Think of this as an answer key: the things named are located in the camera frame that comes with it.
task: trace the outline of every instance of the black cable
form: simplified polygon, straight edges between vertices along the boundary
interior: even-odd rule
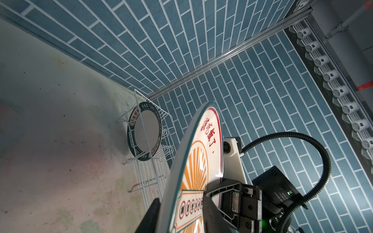
[[[332,165],[330,162],[329,155],[321,143],[319,143],[316,139],[306,134],[298,132],[279,132],[263,136],[261,138],[258,138],[257,140],[252,141],[244,148],[242,148],[242,153],[246,153],[250,149],[254,148],[254,146],[275,138],[299,138],[306,142],[309,142],[319,151],[321,159],[323,161],[323,173],[318,183],[306,195],[304,195],[302,199],[293,202],[279,219],[279,222],[276,227],[276,233],[285,233],[287,231],[287,228],[285,227],[289,221],[288,219],[291,218],[291,215],[294,213],[294,211],[298,209],[301,205],[305,204],[306,202],[314,198],[318,193],[321,192],[323,188],[325,188],[326,184],[330,179]]]

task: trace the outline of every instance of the pipe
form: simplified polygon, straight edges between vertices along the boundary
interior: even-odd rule
[[[318,1],[313,6],[311,15],[324,35],[340,23],[340,19],[335,11],[323,0]],[[341,60],[354,84],[359,88],[358,95],[362,98],[361,100],[366,101],[370,109],[373,110],[373,85],[370,85],[373,83],[373,72],[360,48],[350,38],[348,32],[339,32],[329,38],[328,42]]]
[[[332,36],[334,36],[334,34],[336,34],[338,32],[343,32],[343,31],[347,30],[350,23],[352,21],[354,21],[357,17],[359,17],[362,13],[364,13],[366,11],[366,9],[370,8],[372,6],[372,4],[373,4],[373,1],[368,1],[364,5],[359,7],[359,9],[357,9],[350,17],[348,17],[348,19],[346,19],[344,22],[338,24],[338,26],[336,28],[334,28],[332,31],[330,31],[325,36],[325,39],[331,38]]]

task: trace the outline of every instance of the decorative plate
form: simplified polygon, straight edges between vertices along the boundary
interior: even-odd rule
[[[203,193],[223,177],[223,150],[215,103],[203,104],[181,140],[162,198],[156,232],[204,232]],[[220,206],[220,197],[213,199]]]
[[[147,152],[143,156],[138,157],[138,160],[149,160],[149,147],[151,149],[151,155],[154,155],[158,150],[161,139],[162,121],[157,108],[150,102],[139,103],[139,106],[137,106],[130,115],[127,128],[127,140],[132,154],[136,157],[137,155]]]

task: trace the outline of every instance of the white wire rack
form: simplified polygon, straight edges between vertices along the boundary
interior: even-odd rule
[[[166,187],[167,178],[170,173],[170,167],[176,154],[176,148],[170,134],[170,129],[173,129],[173,131],[175,131],[175,125],[173,123],[172,116],[168,112],[160,108],[150,99],[141,94],[138,90],[135,89],[134,94],[136,103],[132,108],[130,108],[128,111],[125,111],[125,113],[116,120],[117,123],[126,122],[128,124],[129,117],[132,111],[136,107],[138,107],[139,103],[141,102],[152,103],[158,110],[162,121],[162,139],[156,153],[153,156],[151,155],[151,153],[149,153],[150,159],[147,161],[138,160],[138,158],[151,151],[148,138],[146,138],[149,148],[148,151],[136,154],[133,158],[124,163],[125,165],[134,164],[136,168],[137,183],[130,192],[141,191],[145,211],[147,211],[155,198],[162,199],[163,191]],[[143,128],[145,128],[141,112],[139,117],[141,119]],[[133,130],[128,130],[128,133],[130,134],[129,146],[134,149],[135,153],[138,153],[138,151],[135,149],[136,144],[133,141],[132,137]]]

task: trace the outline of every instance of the blue brick tile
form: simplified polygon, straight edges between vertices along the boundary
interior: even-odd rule
[[[242,20],[242,29],[245,29],[249,26],[251,16],[253,15],[255,5],[251,5],[246,9],[244,19]]]
[[[237,74],[237,71],[236,69],[231,69],[229,70],[229,73],[232,77],[232,80],[234,82],[234,84],[237,86],[237,87],[242,87],[243,84],[242,84],[242,81],[241,79],[239,78],[238,74]]]
[[[272,104],[275,107],[275,109],[277,110],[277,113],[278,113],[279,117],[281,118],[282,123],[285,126],[285,129],[286,130],[292,129],[294,127],[293,123],[291,123],[289,115],[286,113],[286,110],[285,110],[284,106],[282,105],[282,102],[281,102],[280,98],[278,97],[277,93],[275,92],[275,90],[274,89],[269,90],[268,95],[271,98]]]
[[[105,55],[107,58],[109,58],[111,61],[116,63],[121,68],[124,68],[124,67],[129,65],[125,60],[123,60],[123,58],[121,58],[118,54],[116,54],[113,50],[111,50],[107,46],[100,49],[100,53]]]
[[[129,88],[131,86],[131,84],[123,79],[121,79],[120,77],[114,75],[113,77],[111,77],[111,79],[113,79],[114,81],[116,81],[117,83]]]
[[[194,61],[194,66],[195,66],[195,67],[201,65],[201,60],[200,60],[200,57],[199,57],[199,56],[193,58],[193,61]]]
[[[219,56],[222,54],[222,46],[223,46],[223,34],[216,37],[216,44],[215,44],[215,55]]]
[[[91,59],[87,58],[83,61],[85,64],[91,66],[93,69],[98,70],[99,72],[103,73],[106,76],[111,76],[113,73],[108,71],[107,69],[103,68],[102,66],[96,64]]]
[[[166,76],[160,70],[155,72],[154,74],[159,78],[159,80],[162,81],[163,84],[167,85],[168,83],[170,83],[170,81],[166,78]]]
[[[279,55],[280,59],[282,60],[284,66],[288,66],[292,64],[288,53],[285,51],[283,46],[281,44],[278,44],[275,46],[275,50],[277,51],[277,54]]]
[[[350,166],[348,165],[347,160],[345,160],[345,159],[344,160],[339,160],[337,162],[337,164],[339,165],[339,169],[341,170],[343,176],[346,179],[347,185],[350,188],[354,188],[354,187],[359,186],[356,178],[354,177],[354,173],[352,172]]]
[[[30,5],[24,0],[1,0],[1,2],[10,7],[11,9],[17,11],[18,13],[21,13]]]
[[[41,13],[37,9],[32,9],[27,15],[26,18],[34,21],[36,24],[44,28],[45,30],[51,32],[53,35],[67,42],[74,36],[65,30],[63,27],[55,23],[53,20],[48,18],[46,15]]]
[[[316,86],[316,84],[314,83],[313,79],[311,78],[310,74],[309,73],[305,73],[302,75],[308,89],[310,90],[310,92],[312,93],[313,97],[315,98],[316,100],[316,103],[318,103],[321,111],[323,112],[324,115],[328,115],[331,113],[330,109],[329,109],[329,106],[327,105],[325,99],[323,98],[323,96],[321,95],[320,93],[320,90],[318,89],[318,87]]]
[[[170,72],[170,73],[166,74],[166,76],[167,76],[167,78],[168,78],[168,79],[169,79],[170,81],[172,81],[172,80],[176,79],[175,75],[173,75],[173,73],[172,73],[172,72]]]
[[[372,210],[365,210],[365,211],[363,211],[363,215],[364,215],[365,219],[369,219],[367,221],[369,228],[373,229],[373,221],[370,221],[371,219],[373,219]]]
[[[174,125],[175,125],[175,129],[176,129],[176,133],[177,133],[178,137],[182,139],[184,133],[183,133],[183,130],[181,129],[181,126],[180,126],[179,121],[176,120],[176,121],[174,122]]]
[[[185,33],[186,33],[188,40],[193,39],[195,37],[195,32],[194,32],[192,13],[189,11],[185,15],[181,16],[181,18],[183,21]]]
[[[154,85],[156,85],[158,88],[161,88],[163,84],[158,79],[153,82]]]
[[[133,77],[129,77],[128,79],[126,79],[129,83],[131,83],[132,85],[134,85],[136,88],[142,88],[144,85],[141,84],[140,82],[138,82],[136,79],[134,79]]]
[[[122,54],[127,49],[124,45],[114,36],[109,30],[105,28],[101,23],[96,24],[92,31],[94,31],[101,39],[103,39],[110,47],[112,47],[119,54]]]
[[[183,30],[183,28],[180,22],[175,2],[173,0],[168,2],[167,4],[165,4],[164,9],[166,10],[167,16],[170,20],[173,32],[175,34],[179,34]]]
[[[176,78],[181,77],[181,73],[179,71],[178,66],[175,64],[175,62],[170,63],[169,66],[170,66],[172,72],[175,74]]]
[[[290,159],[291,163],[293,164],[295,171],[302,171],[303,166],[300,162],[300,159],[299,159],[297,153],[295,152],[294,147],[293,146],[288,146],[288,147],[285,148],[285,150],[288,153],[289,159]]]
[[[329,149],[334,155],[335,159],[343,158],[344,155],[342,154],[341,149],[338,146],[338,143],[335,141],[335,138],[333,137],[331,132],[324,133],[324,138],[326,142],[328,143]]]
[[[282,81],[286,81],[290,78],[288,73],[286,72],[284,66],[281,64],[281,61],[279,59],[273,60],[273,65],[275,66],[276,71],[279,74]]]
[[[52,15],[58,22],[70,29],[77,36],[92,45],[94,48],[98,48],[103,45],[103,43],[97,37],[95,37],[90,31],[88,31],[83,25],[76,21],[55,2],[43,0],[34,0],[33,2],[46,13]]]
[[[145,33],[143,32],[143,30],[141,29],[141,27],[139,26],[139,24],[137,23],[137,21],[135,20],[135,18],[132,16],[132,14],[129,12],[128,8],[125,5],[122,5],[121,7],[116,9],[115,13],[138,41],[142,41],[146,37]]]
[[[203,95],[204,92],[203,92],[201,83],[199,82],[197,78],[193,79],[193,84],[195,86],[195,89],[197,90],[198,96]]]
[[[201,106],[201,101],[198,98],[198,95],[197,95],[197,92],[195,91],[195,89],[190,90],[190,95],[192,96],[192,99],[193,99],[193,102],[194,102],[194,105],[195,105],[196,109],[198,109]]]
[[[141,82],[146,85],[148,88],[150,88],[152,91],[156,91],[158,88],[152,83],[150,82],[148,79],[143,79],[141,80]]]
[[[240,135],[246,133],[246,130],[244,128],[244,124],[241,121],[241,118],[234,119],[234,123],[236,124],[236,127]]]
[[[255,69],[253,68],[250,61],[244,62],[244,66],[246,68],[247,74],[249,75],[252,82],[258,81],[259,77],[255,72]]]
[[[235,65],[235,67],[236,67],[236,69],[237,69],[237,72],[238,72],[238,74],[239,74],[240,76],[246,74],[246,70],[245,70],[245,68],[243,67],[243,65],[242,65],[242,63],[241,63],[241,61],[240,61],[238,55],[232,57],[232,61],[233,61],[234,65]]]
[[[237,24],[236,26],[234,26],[233,32],[232,32],[230,48],[234,47],[237,44],[237,39],[238,39],[240,29],[241,29],[241,24],[240,23]]]
[[[163,35],[164,41],[166,42],[170,50],[174,51],[175,49],[177,49],[178,45],[176,44],[175,37],[173,37],[170,26],[165,26],[161,30],[161,33]]]
[[[254,83],[254,87],[255,87],[256,91],[258,92],[258,95],[259,95],[261,101],[263,102],[263,104],[269,103],[270,100],[268,98],[267,92],[264,90],[261,82]]]
[[[141,19],[148,13],[141,1],[127,0],[126,2],[138,19]]]
[[[220,65],[218,65],[218,67],[219,67],[220,73],[222,74],[222,77],[223,77],[224,81],[226,83],[229,82],[229,81],[231,81],[231,76],[229,75],[229,73],[228,73],[225,65],[224,64],[220,64]]]
[[[253,17],[251,18],[250,25],[247,29],[247,33],[246,33],[246,37],[245,37],[246,40],[253,35],[253,32],[254,32],[256,23],[258,21],[259,15],[260,15],[260,12],[254,14]]]
[[[232,34],[234,17],[229,18],[225,21],[224,40],[230,38]]]
[[[145,56],[141,59],[141,61],[148,67],[152,72],[156,72],[158,67],[155,65],[155,63],[148,57]]]
[[[333,228],[332,225],[330,225],[329,220],[320,221],[320,224],[324,232],[333,232]]]
[[[335,208],[333,207],[333,205],[332,205],[332,203],[331,203],[331,201],[330,201],[330,199],[329,199],[325,190],[322,190],[319,193],[319,198],[320,198],[320,201],[321,201],[322,205],[324,206],[324,209],[325,209],[326,214],[328,215],[328,217],[330,219],[330,222],[331,222],[332,226],[334,227],[334,230],[336,232],[342,231],[343,230],[342,223],[339,220],[338,215],[335,211]]]
[[[352,195],[355,197],[357,204],[359,205],[361,210],[368,209],[369,203],[365,198],[363,191],[361,188],[351,190]]]
[[[156,26],[154,25],[153,21],[151,20],[150,16],[146,17],[143,21],[141,21],[141,25],[144,27],[145,31],[148,33],[150,39],[153,41],[155,46],[160,46],[163,44],[163,40],[158,33]]]
[[[212,68],[211,72],[214,75],[214,77],[220,75],[220,72],[219,72],[219,69],[217,68],[217,66],[215,66],[214,68]]]
[[[205,3],[206,29],[215,26],[215,1],[207,0]]]
[[[144,69],[144,65],[130,52],[126,52],[125,54],[123,54],[122,56],[124,59],[126,59],[131,65],[133,65],[136,69],[138,70],[142,70]]]
[[[192,120],[192,117],[190,115],[185,116],[186,124],[189,125],[190,121]]]
[[[329,130],[329,127],[317,106],[311,107],[310,112],[322,132]]]
[[[205,95],[201,96],[201,97],[200,97],[200,100],[201,100],[201,103],[202,103],[202,104],[204,104],[204,103],[207,102],[207,98],[206,98]]]
[[[232,136],[238,136],[238,132],[236,130],[235,125],[233,124],[233,120],[231,115],[229,114],[228,110],[222,111],[222,115],[224,117],[224,121],[227,124],[227,127],[229,129],[229,132],[231,133]]]
[[[304,213],[302,212],[302,209],[299,208],[294,212],[295,217],[297,218],[299,224],[305,224],[307,223],[307,219],[304,216]]]
[[[205,64],[208,61],[206,44],[200,46],[200,53],[202,64]]]
[[[108,62],[108,60],[105,57],[103,57],[101,54],[90,48],[88,45],[86,45],[83,41],[79,39],[74,40],[70,43],[70,45],[86,54],[89,58],[97,61],[101,65]]]
[[[291,116],[291,119],[293,120],[294,122],[294,125],[295,125],[295,129],[297,130],[297,132],[299,133],[304,133],[304,134],[307,134],[308,135],[308,131],[307,129],[305,128],[305,125],[303,124],[302,122],[302,119],[300,118],[299,114],[294,114]]]
[[[229,112],[231,113],[232,118],[238,117],[238,112],[237,112],[236,106],[234,105],[231,97],[228,96],[228,97],[224,98],[224,100],[225,100],[225,102],[227,104],[227,107],[229,109]]]
[[[190,110],[190,114],[191,114],[192,116],[194,116],[194,114],[195,114],[195,112],[196,112],[196,109],[195,109],[195,106],[194,106],[193,102],[190,102],[190,103],[188,103],[187,105],[188,105],[188,108],[189,108],[189,110]]]
[[[285,96],[285,97],[283,97],[281,99],[282,99],[283,104],[284,104],[284,106],[287,109],[287,111],[288,111],[289,114],[293,114],[293,113],[295,113],[297,111],[295,109],[294,105],[293,105],[293,102],[291,102],[291,99],[290,99],[289,96]]]
[[[267,73],[265,72],[265,70],[263,69],[263,67],[259,67],[259,68],[257,68],[257,72],[258,72],[258,75],[259,75],[260,80],[262,81],[264,87],[265,87],[266,89],[271,88],[271,87],[272,87],[272,83],[271,83],[271,81],[269,80],[268,75],[267,75]]]
[[[294,48],[293,45],[290,43],[290,40],[288,39],[284,31],[279,31],[277,35],[280,38],[281,42],[283,43],[287,51],[290,51]]]
[[[245,107],[246,107],[246,110],[247,111],[251,111],[254,109],[254,106],[253,104],[251,103],[251,100],[249,98],[249,96],[247,95],[246,91],[243,89],[243,90],[240,90],[239,91],[239,95],[240,97],[242,98],[242,102],[244,103]]]
[[[141,73],[147,77],[150,81],[154,82],[154,81],[158,81],[159,84],[160,84],[160,81],[157,79],[157,77],[154,76],[154,74],[152,72],[150,72],[150,70],[148,70],[147,68],[145,68],[144,70],[141,71]]]
[[[226,41],[224,41],[224,44],[223,44],[223,52],[227,51],[229,49],[229,45],[231,43],[231,39],[227,39]]]
[[[294,169],[293,167],[291,166],[291,163],[289,161],[285,162],[282,164],[283,165],[283,168],[286,172],[286,177],[289,179],[289,181],[295,186],[295,187],[299,187],[301,186],[301,183],[297,177],[297,175],[295,174],[294,172]]]
[[[131,48],[131,51],[137,56],[137,57],[142,57],[145,55],[145,52],[143,51],[143,49],[136,43],[136,41],[132,38],[132,36],[128,33],[128,32],[125,32],[123,35],[121,35],[119,37],[119,39],[121,41],[123,41],[123,43],[128,47],[128,48]]]
[[[137,70],[135,70],[132,66],[129,66],[125,69],[129,74],[131,74],[137,80],[144,79],[144,76],[141,75]]]
[[[301,99],[292,82],[286,82],[285,87],[288,90],[289,95],[291,96],[293,100]],[[307,107],[303,103],[303,101],[295,101],[294,104],[297,107],[298,112],[300,113],[305,123],[312,121],[312,118],[307,110]]]
[[[342,199],[346,203],[347,209],[349,210],[356,226],[357,227],[364,226],[365,225],[364,220],[359,212],[359,209],[357,208],[357,205],[353,201],[352,195],[345,181],[343,180],[343,177],[334,178],[334,181],[341,193]]]
[[[183,64],[179,68],[180,68],[182,74],[185,74],[185,73],[188,72],[187,66],[185,64]]]
[[[154,21],[158,25],[158,27],[162,27],[167,23],[166,17],[164,16],[163,10],[161,5],[158,1],[153,0],[145,0],[146,5],[154,18]]]
[[[185,54],[184,59],[189,71],[194,70],[193,60],[190,53]]]
[[[216,12],[216,35],[224,31],[225,8]]]
[[[265,108],[267,110],[267,113],[268,113],[271,121],[275,121],[275,120],[279,119],[279,117],[277,116],[277,113],[276,113],[276,111],[275,111],[275,109],[274,109],[274,107],[273,107],[272,104],[266,105]]]
[[[355,228],[350,216],[348,216],[348,215],[341,216],[341,220],[343,222],[343,225],[345,225],[346,231],[348,233],[350,233],[350,232],[351,233],[357,233],[356,228]]]
[[[168,73],[170,72],[170,69],[167,67],[167,65],[164,63],[163,60],[159,60],[156,62],[158,67],[164,72],[164,73]]]
[[[264,23],[264,19],[257,22],[253,35],[258,34],[261,31],[261,27],[263,26],[263,23]]]
[[[258,132],[259,137],[263,137],[263,136],[266,136],[266,135],[267,135],[267,133],[266,133],[266,131],[264,130],[264,128],[260,128],[260,129],[258,129],[257,132]],[[272,150],[273,150],[273,147],[272,147],[272,145],[271,145],[271,143],[270,143],[269,141],[264,142],[264,143],[263,143],[263,146],[264,146],[266,152],[268,152],[268,151],[272,151]],[[268,166],[270,166],[270,164],[263,164],[263,166],[264,166],[264,167],[268,167]]]
[[[224,102],[224,100],[223,100],[222,95],[220,94],[219,89],[215,89],[215,90],[213,91],[213,93],[214,93],[215,100],[216,100],[216,103],[217,103],[217,105],[219,106],[219,108],[220,108],[220,109],[225,109],[227,106],[226,106],[226,104],[225,104],[225,102]]]
[[[275,14],[279,4],[280,4],[280,1],[277,1],[276,3],[273,3],[271,5],[271,9],[268,12],[268,15],[267,15],[267,18],[265,19],[265,22],[263,23],[263,28],[268,27],[269,23],[271,22],[272,18],[274,17],[274,14]]]

